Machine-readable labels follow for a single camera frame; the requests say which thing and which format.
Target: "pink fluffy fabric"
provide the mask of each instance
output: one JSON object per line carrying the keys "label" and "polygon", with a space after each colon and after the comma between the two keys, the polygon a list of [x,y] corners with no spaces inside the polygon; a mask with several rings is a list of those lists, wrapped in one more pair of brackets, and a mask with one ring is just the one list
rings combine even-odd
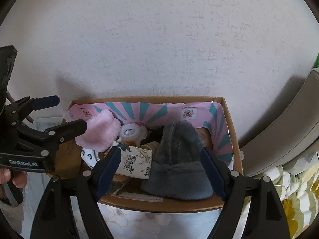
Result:
{"label": "pink fluffy fabric", "polygon": [[75,138],[76,143],[86,149],[104,152],[119,135],[121,123],[109,110],[87,120],[87,130]]}

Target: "gray fuzzy hat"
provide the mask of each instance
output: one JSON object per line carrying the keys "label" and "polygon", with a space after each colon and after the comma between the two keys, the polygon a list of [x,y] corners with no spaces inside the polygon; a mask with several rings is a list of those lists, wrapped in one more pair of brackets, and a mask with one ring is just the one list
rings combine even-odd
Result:
{"label": "gray fuzzy hat", "polygon": [[192,124],[182,121],[166,126],[152,161],[150,178],[141,183],[141,189],[149,194],[183,200],[212,196],[212,186],[200,163],[203,146]]}

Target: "textured wall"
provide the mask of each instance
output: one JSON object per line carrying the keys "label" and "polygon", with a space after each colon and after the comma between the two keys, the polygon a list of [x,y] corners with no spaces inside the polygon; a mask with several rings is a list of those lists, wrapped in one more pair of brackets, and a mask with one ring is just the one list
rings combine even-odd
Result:
{"label": "textured wall", "polygon": [[226,98],[246,141],[280,114],[319,50],[303,0],[18,0],[0,45],[18,49],[14,98]]}

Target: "brown cardboard flap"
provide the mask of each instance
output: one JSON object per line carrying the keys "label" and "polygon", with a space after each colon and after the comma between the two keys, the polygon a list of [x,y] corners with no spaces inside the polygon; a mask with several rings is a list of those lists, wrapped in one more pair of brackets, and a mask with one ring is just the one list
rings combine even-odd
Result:
{"label": "brown cardboard flap", "polygon": [[[113,97],[113,98],[100,98],[100,99],[79,99],[72,101],[72,104],[88,104],[88,103],[104,103],[104,102],[147,102],[147,103],[190,103],[190,102],[209,102],[215,101],[222,105],[226,122],[229,129],[230,138],[233,146],[234,153],[234,169],[243,173],[242,164],[240,160],[240,150],[237,142],[235,129],[232,119],[226,104],[222,97],[197,97],[197,96],[146,96],[146,97]],[[55,160],[56,171],[54,174],[61,175],[62,177],[75,177],[88,167],[81,164],[81,147],[76,144],[69,146],[61,145]],[[126,191],[145,194],[140,189],[140,180],[132,179],[124,188]],[[184,201],[170,198],[164,198],[163,202],[147,202],[133,199],[119,198],[116,196],[106,195],[101,198],[101,203],[108,204],[114,207],[147,211],[147,212],[160,212],[160,213],[189,213],[207,211],[212,209],[221,208],[224,202],[213,195],[212,197],[204,200]]]}
{"label": "brown cardboard flap", "polygon": [[77,177],[82,163],[81,151],[82,147],[74,140],[61,144],[55,157],[55,172],[48,175],[58,175],[62,179]]}
{"label": "brown cardboard flap", "polygon": [[212,150],[213,149],[212,135],[209,132],[208,128],[200,127],[200,128],[196,128],[196,131],[202,138],[204,142],[204,147],[209,147]]}

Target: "teal stripe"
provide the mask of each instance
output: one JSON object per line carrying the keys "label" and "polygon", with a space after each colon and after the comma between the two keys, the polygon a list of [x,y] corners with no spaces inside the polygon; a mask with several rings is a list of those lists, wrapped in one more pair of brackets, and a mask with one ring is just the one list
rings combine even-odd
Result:
{"label": "teal stripe", "polygon": [[218,131],[218,135],[217,135],[217,138],[219,138],[219,136],[221,135],[221,131],[223,130],[223,126],[224,126],[224,122],[225,122],[225,115],[222,114],[221,116],[221,123],[220,123],[220,128],[219,128],[219,131]]}
{"label": "teal stripe", "polygon": [[128,102],[121,102],[121,104],[122,104],[123,108],[125,109],[127,115],[130,117],[130,119],[134,120],[135,117],[134,117],[132,105]]}
{"label": "teal stripe", "polygon": [[221,139],[221,142],[217,146],[218,150],[223,148],[225,145],[227,145],[230,142],[230,137],[228,134],[225,134],[224,137]]}
{"label": "teal stripe", "polygon": [[93,105],[93,106],[97,110],[98,113],[100,113],[102,111],[102,109],[100,109],[99,107],[96,107],[95,105]]}
{"label": "teal stripe", "polygon": [[140,121],[144,119],[144,116],[147,112],[149,105],[150,105],[149,103],[143,103],[143,102],[140,103],[140,119],[139,119]]}
{"label": "teal stripe", "polygon": [[154,120],[157,120],[163,116],[165,116],[168,113],[167,110],[167,104],[165,106],[163,106],[158,112],[156,112],[146,123],[151,123]]}
{"label": "teal stripe", "polygon": [[214,130],[214,136],[215,136],[217,131],[217,109],[213,103],[211,104],[211,107],[209,108],[209,112],[213,115],[215,120],[215,130]]}
{"label": "teal stripe", "polygon": [[208,130],[209,130],[209,132],[210,132],[211,135],[212,135],[212,126],[211,126],[211,124],[210,124],[209,122],[207,122],[207,121],[204,121],[203,126],[204,126],[204,127],[207,127]]}
{"label": "teal stripe", "polygon": [[112,102],[106,102],[105,103],[107,106],[109,106],[111,108],[111,110],[113,110],[118,116],[120,116],[122,119],[126,120],[126,118],[124,117],[124,115],[118,110],[117,107],[115,107],[114,103]]}
{"label": "teal stripe", "polygon": [[217,156],[217,159],[230,163],[232,161],[232,153]]}

